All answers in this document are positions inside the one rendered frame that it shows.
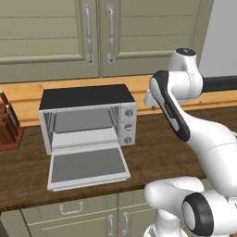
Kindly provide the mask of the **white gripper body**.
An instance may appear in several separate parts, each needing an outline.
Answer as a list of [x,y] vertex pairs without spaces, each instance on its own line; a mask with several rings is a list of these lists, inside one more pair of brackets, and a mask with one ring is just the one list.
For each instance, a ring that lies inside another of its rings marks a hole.
[[156,108],[158,107],[158,102],[156,101],[156,99],[152,96],[150,90],[146,91],[146,94],[144,96],[143,102],[146,106],[156,106]]

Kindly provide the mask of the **silver black toaster oven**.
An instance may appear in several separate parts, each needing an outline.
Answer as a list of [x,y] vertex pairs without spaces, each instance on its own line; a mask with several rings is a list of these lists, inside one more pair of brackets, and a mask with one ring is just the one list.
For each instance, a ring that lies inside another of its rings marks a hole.
[[[127,109],[133,111],[131,117],[125,115]],[[39,120],[48,155],[57,151],[86,147],[54,150],[54,133],[114,128],[119,146],[133,145],[137,105],[124,84],[47,89],[43,92],[39,107]],[[125,130],[126,124],[132,125],[130,131]],[[130,144],[124,143],[126,137],[132,138]]]

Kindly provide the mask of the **silver toaster oven rack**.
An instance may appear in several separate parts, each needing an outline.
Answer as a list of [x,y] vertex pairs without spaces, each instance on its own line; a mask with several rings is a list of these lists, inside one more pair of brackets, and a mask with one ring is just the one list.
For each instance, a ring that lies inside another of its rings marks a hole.
[[54,133],[52,148],[56,150],[102,143],[117,143],[118,141],[119,138],[114,128]]

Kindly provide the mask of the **toaster oven glass door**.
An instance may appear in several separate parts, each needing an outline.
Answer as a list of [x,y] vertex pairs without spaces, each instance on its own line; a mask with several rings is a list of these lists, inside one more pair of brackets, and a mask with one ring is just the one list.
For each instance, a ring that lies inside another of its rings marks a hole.
[[47,190],[50,192],[125,181],[131,177],[117,143],[53,152]]

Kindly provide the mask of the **olive green base cupboard door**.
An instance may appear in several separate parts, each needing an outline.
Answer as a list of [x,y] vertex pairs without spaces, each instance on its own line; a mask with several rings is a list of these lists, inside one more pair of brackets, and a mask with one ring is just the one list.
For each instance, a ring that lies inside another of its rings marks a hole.
[[118,237],[123,237],[124,212],[129,213],[128,237],[143,237],[144,232],[154,222],[156,216],[156,211],[148,205],[120,207],[118,209]]
[[[108,237],[110,225],[107,217],[70,223],[63,221],[57,224],[36,224],[30,225],[29,229],[32,237]],[[115,226],[114,237],[117,237]]]

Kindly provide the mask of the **grey appliance with black band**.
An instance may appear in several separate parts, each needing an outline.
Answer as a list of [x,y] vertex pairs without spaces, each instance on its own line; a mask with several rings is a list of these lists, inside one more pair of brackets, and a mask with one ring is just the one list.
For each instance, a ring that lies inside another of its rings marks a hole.
[[237,0],[214,0],[199,70],[204,93],[237,90]]

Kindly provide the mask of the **olive green narrow drawer front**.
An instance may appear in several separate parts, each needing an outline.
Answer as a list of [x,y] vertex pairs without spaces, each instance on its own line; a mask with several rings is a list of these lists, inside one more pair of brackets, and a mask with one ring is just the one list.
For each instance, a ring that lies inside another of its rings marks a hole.
[[127,207],[127,206],[137,206],[145,205],[144,191],[143,190],[134,190],[118,194],[118,206]]

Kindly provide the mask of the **olive green wide drawer front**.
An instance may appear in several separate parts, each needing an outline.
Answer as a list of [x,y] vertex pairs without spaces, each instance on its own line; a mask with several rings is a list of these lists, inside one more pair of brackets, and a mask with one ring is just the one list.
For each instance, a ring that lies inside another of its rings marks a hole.
[[[75,215],[64,216],[60,213],[59,206],[74,206],[76,203],[83,201],[84,207],[81,213]],[[63,203],[56,203],[46,206],[35,206],[25,208],[22,210],[23,216],[28,224],[43,222],[47,220],[55,220],[59,218],[73,217],[77,215],[84,215],[95,213],[99,211],[106,211],[117,207],[117,196],[115,194],[102,195],[81,200],[73,200]]]

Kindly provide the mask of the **brown wooden knife block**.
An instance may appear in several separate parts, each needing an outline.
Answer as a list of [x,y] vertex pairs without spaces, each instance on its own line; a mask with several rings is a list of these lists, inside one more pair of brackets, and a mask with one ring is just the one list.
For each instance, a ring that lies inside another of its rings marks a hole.
[[24,128],[17,128],[6,112],[6,105],[0,104],[0,151],[19,148]]

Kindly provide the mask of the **olive green wall cupboard door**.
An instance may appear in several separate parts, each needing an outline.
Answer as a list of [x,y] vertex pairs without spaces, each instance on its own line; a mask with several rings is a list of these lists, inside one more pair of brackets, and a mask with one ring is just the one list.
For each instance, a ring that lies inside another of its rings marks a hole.
[[[110,18],[114,15],[115,62],[107,63]],[[103,77],[153,74],[168,66],[178,48],[201,55],[214,0],[97,0]]]
[[[91,7],[91,66],[84,4]],[[0,83],[98,76],[96,0],[0,0]]]

